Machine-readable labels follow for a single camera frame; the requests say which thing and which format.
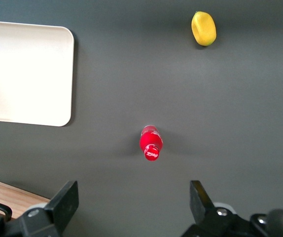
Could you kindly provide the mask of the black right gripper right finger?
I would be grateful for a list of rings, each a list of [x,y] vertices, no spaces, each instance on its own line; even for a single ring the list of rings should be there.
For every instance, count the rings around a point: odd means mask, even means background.
[[[212,202],[200,181],[190,182],[190,209],[194,218],[183,237],[253,237],[249,221],[228,204]]]

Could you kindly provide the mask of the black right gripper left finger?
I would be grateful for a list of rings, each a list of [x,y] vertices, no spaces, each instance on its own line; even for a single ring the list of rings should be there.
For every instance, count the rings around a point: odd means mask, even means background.
[[[68,181],[44,207],[28,209],[8,224],[8,237],[61,237],[79,206],[78,183]]]

